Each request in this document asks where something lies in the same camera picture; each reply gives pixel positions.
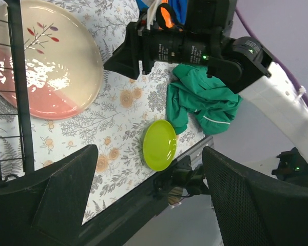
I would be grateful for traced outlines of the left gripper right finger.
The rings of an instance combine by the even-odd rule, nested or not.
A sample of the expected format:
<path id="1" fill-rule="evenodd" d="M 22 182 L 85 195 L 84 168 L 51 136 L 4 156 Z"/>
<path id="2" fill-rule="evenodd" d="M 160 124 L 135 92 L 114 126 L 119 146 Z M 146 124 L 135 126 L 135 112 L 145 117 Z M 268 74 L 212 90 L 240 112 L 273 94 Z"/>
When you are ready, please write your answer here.
<path id="1" fill-rule="evenodd" d="M 308 245 L 308 188 L 211 147 L 203 149 L 202 160 L 224 245 Z"/>

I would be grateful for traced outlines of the black wire dish rack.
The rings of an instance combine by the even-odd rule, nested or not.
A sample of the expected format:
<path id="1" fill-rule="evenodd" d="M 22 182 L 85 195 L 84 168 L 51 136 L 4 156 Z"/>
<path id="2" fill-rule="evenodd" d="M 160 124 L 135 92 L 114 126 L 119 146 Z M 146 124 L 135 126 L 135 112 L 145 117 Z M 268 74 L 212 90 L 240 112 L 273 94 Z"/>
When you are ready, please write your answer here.
<path id="1" fill-rule="evenodd" d="M 28 175 L 34 172 L 34 152 L 25 69 L 21 2 L 5 1 L 5 3 L 7 4 L 8 20 L 0 19 L 0 22 L 8 25 L 10 44 L 7 46 L 11 50 L 12 71 L 14 72 L 14 90 L 10 93 L 14 93 L 16 96 L 19 129 L 17 138 L 21 143 L 23 172 Z"/>

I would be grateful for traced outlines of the pink cream plate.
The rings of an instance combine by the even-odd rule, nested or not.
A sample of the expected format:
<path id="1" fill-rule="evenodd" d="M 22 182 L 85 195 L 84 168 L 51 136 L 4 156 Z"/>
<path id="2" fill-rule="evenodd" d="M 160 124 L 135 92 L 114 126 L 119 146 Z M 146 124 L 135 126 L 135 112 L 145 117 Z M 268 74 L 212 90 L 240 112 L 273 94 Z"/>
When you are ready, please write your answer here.
<path id="1" fill-rule="evenodd" d="M 84 112 L 103 83 L 103 62 L 87 30 L 71 13 L 46 1 L 22 1 L 29 110 L 60 120 Z"/>

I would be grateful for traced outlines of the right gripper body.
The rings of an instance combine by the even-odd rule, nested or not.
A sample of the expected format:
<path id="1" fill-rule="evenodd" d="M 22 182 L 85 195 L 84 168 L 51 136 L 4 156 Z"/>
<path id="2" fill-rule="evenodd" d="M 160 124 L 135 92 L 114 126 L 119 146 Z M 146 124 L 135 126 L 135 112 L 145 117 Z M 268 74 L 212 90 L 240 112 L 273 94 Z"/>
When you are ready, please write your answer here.
<path id="1" fill-rule="evenodd" d="M 206 66 L 210 55 L 208 35 L 181 29 L 146 28 L 146 21 L 137 22 L 138 57 L 142 73 L 149 74 L 155 62 Z"/>

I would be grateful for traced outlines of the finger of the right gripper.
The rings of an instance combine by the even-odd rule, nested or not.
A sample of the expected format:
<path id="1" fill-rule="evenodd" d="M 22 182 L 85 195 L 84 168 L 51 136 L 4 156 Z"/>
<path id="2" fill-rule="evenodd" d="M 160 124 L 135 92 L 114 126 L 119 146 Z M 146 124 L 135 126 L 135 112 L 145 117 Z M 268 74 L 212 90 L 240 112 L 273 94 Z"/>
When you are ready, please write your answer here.
<path id="1" fill-rule="evenodd" d="M 131 79 L 137 79 L 140 75 L 139 44 L 138 23 L 130 22 L 126 26 L 123 43 L 113 51 L 112 56 L 104 63 L 104 69 Z"/>

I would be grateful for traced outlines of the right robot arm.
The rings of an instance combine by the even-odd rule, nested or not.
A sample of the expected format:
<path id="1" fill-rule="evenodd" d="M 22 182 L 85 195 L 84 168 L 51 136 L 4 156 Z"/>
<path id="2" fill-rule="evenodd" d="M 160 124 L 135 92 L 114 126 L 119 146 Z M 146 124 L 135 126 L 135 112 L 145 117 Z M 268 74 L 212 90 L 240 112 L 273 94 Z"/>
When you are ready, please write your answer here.
<path id="1" fill-rule="evenodd" d="M 137 2 L 139 19 L 104 69 L 131 79 L 155 62 L 175 64 L 166 116 L 181 134 L 192 113 L 206 135 L 227 130 L 242 99 L 256 106 L 294 144 L 279 155 L 273 174 L 308 180 L 308 96 L 291 72 L 257 40 L 231 38 L 236 1 Z"/>

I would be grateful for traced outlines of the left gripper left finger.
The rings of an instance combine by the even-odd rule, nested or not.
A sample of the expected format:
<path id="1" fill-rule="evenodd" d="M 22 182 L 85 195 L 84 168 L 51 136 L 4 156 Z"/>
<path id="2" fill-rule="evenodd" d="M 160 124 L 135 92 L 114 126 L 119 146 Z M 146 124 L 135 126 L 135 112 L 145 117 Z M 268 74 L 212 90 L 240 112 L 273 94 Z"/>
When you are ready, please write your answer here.
<path id="1" fill-rule="evenodd" d="M 0 245 L 76 245 L 98 149 L 87 145 L 42 169 L 0 182 Z"/>

